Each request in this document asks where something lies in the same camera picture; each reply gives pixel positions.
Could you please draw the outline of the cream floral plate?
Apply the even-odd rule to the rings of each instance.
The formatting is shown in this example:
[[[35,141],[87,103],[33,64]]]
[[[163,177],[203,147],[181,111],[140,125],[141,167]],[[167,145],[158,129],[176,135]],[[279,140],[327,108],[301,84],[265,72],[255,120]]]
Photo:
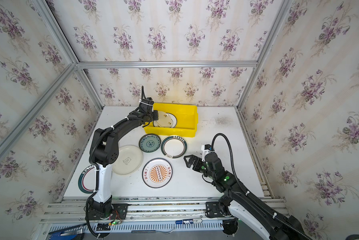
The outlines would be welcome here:
[[[164,128],[163,127],[163,120],[164,120],[164,114],[163,111],[158,111],[158,120],[153,121],[153,126],[157,128]]]

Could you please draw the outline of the white plate black cloud outline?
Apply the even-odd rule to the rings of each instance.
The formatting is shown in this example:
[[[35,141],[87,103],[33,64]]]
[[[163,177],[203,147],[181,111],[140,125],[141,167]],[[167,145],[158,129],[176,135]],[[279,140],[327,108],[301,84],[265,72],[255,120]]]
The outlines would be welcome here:
[[[175,128],[177,125],[177,118],[170,113],[164,114],[163,127],[165,128]]]

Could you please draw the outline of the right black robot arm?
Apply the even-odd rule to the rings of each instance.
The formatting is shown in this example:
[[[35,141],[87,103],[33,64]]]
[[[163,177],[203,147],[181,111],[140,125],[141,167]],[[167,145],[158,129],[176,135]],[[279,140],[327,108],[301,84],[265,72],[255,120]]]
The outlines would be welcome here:
[[[300,221],[274,210],[250,191],[236,176],[234,158],[232,172],[225,170],[215,152],[204,159],[195,155],[184,157],[188,168],[212,179],[212,185],[223,194],[218,200],[221,213],[227,213],[254,230],[264,240],[310,240]]]

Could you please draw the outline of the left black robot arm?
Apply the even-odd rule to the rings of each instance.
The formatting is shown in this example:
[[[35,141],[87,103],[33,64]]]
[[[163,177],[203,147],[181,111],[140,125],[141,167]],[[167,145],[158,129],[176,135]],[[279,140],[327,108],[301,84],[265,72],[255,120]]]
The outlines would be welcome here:
[[[112,213],[110,191],[111,168],[119,156],[118,142],[129,132],[145,127],[158,119],[153,109],[152,98],[142,97],[139,106],[118,123],[94,132],[89,151],[89,163],[95,168],[95,186],[86,200],[86,213],[94,212],[97,217],[107,219]]]

